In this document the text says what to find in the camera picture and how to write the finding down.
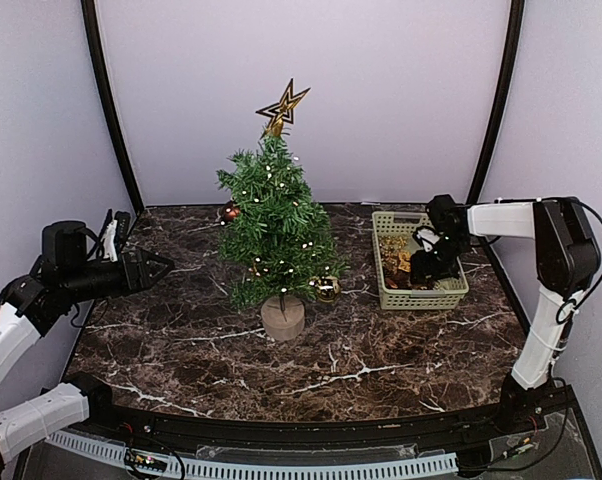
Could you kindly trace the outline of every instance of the robotic arm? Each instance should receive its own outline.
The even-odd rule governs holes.
[[[30,274],[10,282],[0,294],[0,384],[73,305],[147,290],[174,268],[171,260],[143,249],[122,252],[129,224],[129,214],[113,217],[110,211],[99,237],[75,221],[43,230],[42,255]],[[95,242],[90,252],[86,237]],[[22,450],[94,417],[111,399],[107,385],[79,373],[45,395],[0,412],[0,473]]]
[[[495,420],[507,431],[513,412],[550,380],[565,349],[572,317],[600,266],[594,234],[581,202],[572,197],[464,206],[438,195],[427,212],[434,229],[415,232],[415,240],[427,248],[412,256],[413,283],[458,276],[456,258],[470,248],[471,235],[535,240],[539,302],[521,355],[504,382]]]

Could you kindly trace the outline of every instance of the marble tabletop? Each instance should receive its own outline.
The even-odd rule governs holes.
[[[371,420],[497,402],[524,335],[485,254],[463,255],[470,292],[456,309],[381,310],[371,214],[421,207],[325,208],[351,268],[337,303],[306,302],[305,330],[284,343],[264,333],[258,308],[230,306],[243,268],[217,257],[218,206],[146,210],[129,245],[176,269],[150,291],[99,303],[69,372],[111,385],[118,405],[231,420]]]

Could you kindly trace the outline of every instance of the plastic basket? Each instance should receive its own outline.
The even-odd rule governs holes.
[[[419,227],[432,226],[427,214],[414,212],[374,212],[372,214],[374,261],[379,282],[379,300],[384,310],[450,310],[468,293],[468,281],[459,262],[459,278],[437,281],[434,290],[393,290],[385,286],[379,235],[408,236],[406,250],[414,253],[420,250],[412,233]]]

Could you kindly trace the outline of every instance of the tree base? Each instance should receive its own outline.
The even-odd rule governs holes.
[[[280,297],[270,297],[261,307],[263,328],[268,335],[279,342],[292,340],[305,327],[305,307],[301,300],[286,295],[283,304],[285,311],[281,309]]]

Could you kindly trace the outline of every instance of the gold star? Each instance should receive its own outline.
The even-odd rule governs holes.
[[[268,122],[268,125],[263,132],[264,136],[269,133],[275,137],[279,137],[281,136],[281,130],[283,130],[284,123],[289,123],[290,125],[294,123],[294,109],[310,89],[306,88],[295,95],[292,93],[293,82],[294,79],[291,78],[290,83],[288,83],[285,92],[283,92],[283,95],[281,96],[281,100],[262,108],[261,110],[257,110],[259,115],[266,116],[270,119],[270,122]]]

